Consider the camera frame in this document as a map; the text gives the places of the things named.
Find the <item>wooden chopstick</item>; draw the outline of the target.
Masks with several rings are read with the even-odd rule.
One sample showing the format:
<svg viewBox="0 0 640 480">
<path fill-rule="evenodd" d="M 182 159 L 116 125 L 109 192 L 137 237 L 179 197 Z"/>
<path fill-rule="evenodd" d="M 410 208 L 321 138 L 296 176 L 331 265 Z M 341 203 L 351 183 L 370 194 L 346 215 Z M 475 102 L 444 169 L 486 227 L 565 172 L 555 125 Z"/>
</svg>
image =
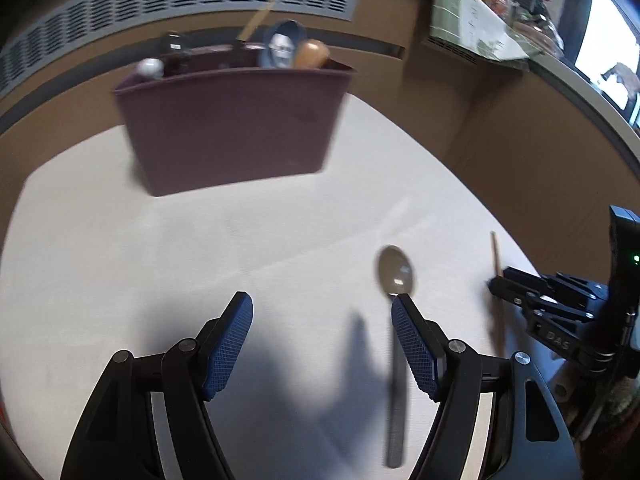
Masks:
<svg viewBox="0 0 640 480">
<path fill-rule="evenodd" d="M 269 15 L 277 0 L 269 0 L 266 2 L 258 11 L 256 11 L 247 24 L 240 31 L 239 35 L 236 36 L 235 41 L 244 44 L 250 37 L 254 34 L 254 31 L 258 26 L 265 21 L 266 17 Z"/>
<path fill-rule="evenodd" d="M 506 321 L 504 320 L 504 310 L 502 298 L 498 296 L 501 292 L 502 266 L 500 257 L 500 247 L 498 235 L 495 231 L 490 232 L 492 262 L 494 263 L 495 276 L 489 282 L 491 292 L 492 313 L 494 314 L 494 336 L 496 355 L 506 357 Z"/>
</svg>

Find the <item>white ceramic spoon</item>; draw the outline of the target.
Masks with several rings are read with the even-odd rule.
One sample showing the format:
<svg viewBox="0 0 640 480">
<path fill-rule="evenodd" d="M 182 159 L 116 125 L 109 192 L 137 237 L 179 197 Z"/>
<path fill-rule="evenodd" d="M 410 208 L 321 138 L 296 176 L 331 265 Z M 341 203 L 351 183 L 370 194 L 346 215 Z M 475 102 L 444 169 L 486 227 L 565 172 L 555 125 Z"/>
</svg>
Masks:
<svg viewBox="0 0 640 480">
<path fill-rule="evenodd" d="M 160 58 L 144 58 L 136 66 L 136 74 L 142 81 L 161 80 L 165 64 Z"/>
</svg>

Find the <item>wooden spoon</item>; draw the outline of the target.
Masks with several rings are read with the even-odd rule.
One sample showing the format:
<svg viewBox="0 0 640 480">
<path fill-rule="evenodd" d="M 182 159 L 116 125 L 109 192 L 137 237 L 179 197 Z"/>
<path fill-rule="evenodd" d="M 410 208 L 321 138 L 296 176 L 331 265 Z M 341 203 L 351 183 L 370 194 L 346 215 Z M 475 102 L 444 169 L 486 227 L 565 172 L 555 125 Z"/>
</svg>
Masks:
<svg viewBox="0 0 640 480">
<path fill-rule="evenodd" d="M 308 39 L 296 51 L 293 67 L 296 70 L 315 70 L 326 65 L 330 59 L 330 49 L 322 41 Z"/>
</svg>

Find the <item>smiley handle metal spoon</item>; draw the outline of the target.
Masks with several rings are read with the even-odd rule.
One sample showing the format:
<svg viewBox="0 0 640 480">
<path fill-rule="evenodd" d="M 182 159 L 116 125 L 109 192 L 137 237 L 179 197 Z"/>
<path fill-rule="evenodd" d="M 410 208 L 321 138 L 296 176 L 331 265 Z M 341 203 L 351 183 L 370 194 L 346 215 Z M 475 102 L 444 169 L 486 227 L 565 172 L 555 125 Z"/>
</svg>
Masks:
<svg viewBox="0 0 640 480">
<path fill-rule="evenodd" d="M 294 41 L 277 32 L 270 39 L 269 55 L 273 67 L 290 68 L 295 58 Z"/>
</svg>

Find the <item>white table mat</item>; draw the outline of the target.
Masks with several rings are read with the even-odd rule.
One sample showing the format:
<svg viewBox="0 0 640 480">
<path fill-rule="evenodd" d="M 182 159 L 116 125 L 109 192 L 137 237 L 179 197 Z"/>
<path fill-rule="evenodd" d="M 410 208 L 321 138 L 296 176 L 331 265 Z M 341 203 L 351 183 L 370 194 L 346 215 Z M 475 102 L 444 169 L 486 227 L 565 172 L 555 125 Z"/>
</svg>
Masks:
<svg viewBox="0 0 640 480">
<path fill-rule="evenodd" d="M 153 197 L 122 127 L 36 170 L 1 259 L 1 388 L 18 445 L 58 478 L 102 370 L 163 352 L 235 292 L 254 320 L 208 410 L 239 479 L 405 479 L 435 415 L 409 388 L 405 463 L 384 464 L 390 302 L 378 252 L 398 246 L 413 300 L 490 353 L 494 255 L 530 262 L 431 153 L 345 99 L 318 174 Z"/>
</svg>

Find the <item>purple plastic utensil caddy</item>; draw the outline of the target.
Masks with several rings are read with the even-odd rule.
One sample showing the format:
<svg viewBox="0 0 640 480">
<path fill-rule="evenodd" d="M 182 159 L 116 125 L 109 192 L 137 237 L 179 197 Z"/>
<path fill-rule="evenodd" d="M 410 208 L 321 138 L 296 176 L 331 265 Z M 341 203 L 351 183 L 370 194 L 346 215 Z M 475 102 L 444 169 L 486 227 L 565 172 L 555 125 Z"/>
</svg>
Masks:
<svg viewBox="0 0 640 480">
<path fill-rule="evenodd" d="M 326 159 L 354 70 L 329 60 L 313 70 L 261 68 L 246 50 L 201 50 L 186 70 L 113 90 L 142 181 L 153 196 L 314 174 Z"/>
</svg>

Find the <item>black spatula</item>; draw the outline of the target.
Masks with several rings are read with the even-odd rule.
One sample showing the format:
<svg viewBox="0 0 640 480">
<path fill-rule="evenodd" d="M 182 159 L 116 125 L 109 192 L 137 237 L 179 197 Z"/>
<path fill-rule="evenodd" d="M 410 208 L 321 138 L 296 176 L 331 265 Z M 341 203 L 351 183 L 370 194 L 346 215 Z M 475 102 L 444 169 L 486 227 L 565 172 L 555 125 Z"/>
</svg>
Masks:
<svg viewBox="0 0 640 480">
<path fill-rule="evenodd" d="M 178 32 L 166 32 L 158 43 L 158 58 L 164 64 L 164 76 L 185 73 L 191 61 L 191 49 L 186 36 Z"/>
</svg>

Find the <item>green patterned cloth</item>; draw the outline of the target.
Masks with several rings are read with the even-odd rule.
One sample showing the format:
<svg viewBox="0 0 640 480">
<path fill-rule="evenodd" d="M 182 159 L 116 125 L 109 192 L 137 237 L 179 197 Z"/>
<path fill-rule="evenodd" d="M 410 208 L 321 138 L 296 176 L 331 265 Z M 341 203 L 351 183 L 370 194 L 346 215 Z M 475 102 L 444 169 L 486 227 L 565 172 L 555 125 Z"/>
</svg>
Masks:
<svg viewBox="0 0 640 480">
<path fill-rule="evenodd" d="M 482 0 L 433 0 L 428 38 L 466 58 L 516 67 L 540 53 Z"/>
</svg>

